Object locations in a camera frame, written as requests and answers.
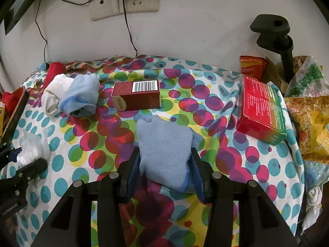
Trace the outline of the clear plastic bag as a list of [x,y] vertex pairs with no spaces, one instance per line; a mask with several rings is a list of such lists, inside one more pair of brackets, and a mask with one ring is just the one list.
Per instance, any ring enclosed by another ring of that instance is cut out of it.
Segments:
[[50,147],[47,140],[49,129],[45,128],[42,131],[41,137],[33,133],[23,132],[21,140],[21,152],[17,156],[17,163],[19,166],[24,167],[43,158],[46,161],[50,158]]

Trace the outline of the red sock with gold print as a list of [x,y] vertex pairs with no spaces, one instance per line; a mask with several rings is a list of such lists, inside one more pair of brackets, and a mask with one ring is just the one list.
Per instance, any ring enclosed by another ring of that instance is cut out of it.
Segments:
[[15,111],[15,107],[17,106],[20,97],[23,93],[21,88],[15,90],[13,93],[4,92],[2,95],[2,103],[5,105],[6,113],[11,116]]

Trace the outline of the light blue sock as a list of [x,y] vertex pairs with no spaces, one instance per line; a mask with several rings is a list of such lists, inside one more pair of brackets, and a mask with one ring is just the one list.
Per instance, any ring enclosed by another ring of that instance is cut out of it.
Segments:
[[100,81],[95,74],[78,75],[64,93],[59,110],[78,118],[91,117],[96,113]]
[[189,159],[191,149],[198,149],[202,143],[201,135],[157,115],[140,118],[136,134],[141,175],[176,192],[196,192]]

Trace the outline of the yellow medicine box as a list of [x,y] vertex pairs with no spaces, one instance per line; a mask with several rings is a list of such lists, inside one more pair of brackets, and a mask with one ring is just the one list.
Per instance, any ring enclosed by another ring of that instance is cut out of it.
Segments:
[[5,104],[0,102],[0,136],[3,135],[5,116],[6,116]]

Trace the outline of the small white sock bundle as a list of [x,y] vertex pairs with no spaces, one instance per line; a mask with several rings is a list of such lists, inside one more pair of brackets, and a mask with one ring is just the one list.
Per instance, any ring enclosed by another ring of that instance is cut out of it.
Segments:
[[302,233],[316,223],[322,209],[322,187],[316,186],[306,191],[306,215],[302,223]]

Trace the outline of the red round tray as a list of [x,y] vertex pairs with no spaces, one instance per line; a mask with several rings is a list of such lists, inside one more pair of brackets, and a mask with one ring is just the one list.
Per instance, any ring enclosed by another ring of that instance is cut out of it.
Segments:
[[6,127],[3,130],[3,136],[1,137],[1,147],[7,147],[11,144],[17,124],[28,101],[28,92],[26,92],[26,89],[23,86],[19,87],[16,91],[13,92],[13,94],[17,97],[17,103],[13,113],[10,115]]

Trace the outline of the blue plastic bag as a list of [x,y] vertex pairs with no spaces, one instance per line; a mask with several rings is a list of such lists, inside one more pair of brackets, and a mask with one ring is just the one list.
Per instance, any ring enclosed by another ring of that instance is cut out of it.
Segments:
[[303,163],[307,191],[314,187],[323,189],[323,185],[328,182],[329,165],[313,161],[304,161]]

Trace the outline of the red green flat box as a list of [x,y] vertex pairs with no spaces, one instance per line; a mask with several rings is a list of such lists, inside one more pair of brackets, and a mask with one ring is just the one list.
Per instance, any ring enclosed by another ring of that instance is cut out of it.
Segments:
[[236,129],[273,146],[281,143],[287,130],[280,103],[274,88],[243,75]]

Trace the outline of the yellow snack bag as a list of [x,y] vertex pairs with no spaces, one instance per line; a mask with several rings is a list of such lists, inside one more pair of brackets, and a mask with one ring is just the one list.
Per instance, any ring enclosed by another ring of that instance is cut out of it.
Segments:
[[297,125],[302,158],[328,164],[328,96],[287,97],[284,101]]

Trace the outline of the dark red barcode box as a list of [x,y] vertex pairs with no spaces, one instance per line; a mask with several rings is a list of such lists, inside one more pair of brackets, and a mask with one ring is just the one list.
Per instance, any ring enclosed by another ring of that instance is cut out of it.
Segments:
[[161,107],[160,82],[156,79],[116,83],[111,99],[119,112],[158,109]]

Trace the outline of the polka dot table cloth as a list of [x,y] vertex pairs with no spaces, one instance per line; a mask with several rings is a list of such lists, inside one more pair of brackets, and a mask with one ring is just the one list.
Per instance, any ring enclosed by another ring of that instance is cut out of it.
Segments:
[[[24,132],[47,138],[48,168],[30,182],[27,206],[13,217],[14,241],[30,246],[59,199],[75,180],[93,182],[115,171],[137,145],[138,119],[158,115],[202,135],[200,158],[229,179],[257,181],[282,214],[291,232],[297,230],[305,188],[304,167],[291,122],[287,139],[276,146],[236,130],[238,72],[173,57],[141,55],[66,64],[66,74],[95,74],[100,80],[96,113],[76,118],[64,113],[48,117],[41,108],[45,70],[24,82],[29,100],[12,144],[19,147]],[[162,106],[117,112],[111,99],[116,83],[158,79]]]

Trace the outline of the green clear snack bag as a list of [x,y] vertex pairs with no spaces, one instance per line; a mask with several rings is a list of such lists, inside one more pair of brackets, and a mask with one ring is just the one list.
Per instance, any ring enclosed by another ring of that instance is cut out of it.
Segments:
[[322,69],[316,59],[312,55],[308,55],[288,84],[285,97],[303,97],[311,89],[312,84],[323,78]]

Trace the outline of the red snack packet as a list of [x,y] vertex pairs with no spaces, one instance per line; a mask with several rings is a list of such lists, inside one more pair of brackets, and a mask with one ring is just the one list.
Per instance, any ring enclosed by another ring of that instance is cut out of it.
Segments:
[[268,67],[268,61],[266,59],[255,56],[240,56],[240,64],[242,74],[259,81]]

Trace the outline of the black clamp stand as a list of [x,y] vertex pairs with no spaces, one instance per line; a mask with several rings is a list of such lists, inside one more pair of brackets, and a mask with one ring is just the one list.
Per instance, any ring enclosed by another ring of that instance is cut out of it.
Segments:
[[258,33],[257,45],[274,52],[281,57],[283,78],[289,83],[293,76],[293,40],[288,35],[290,26],[288,21],[278,15],[260,14],[250,25],[252,32]]

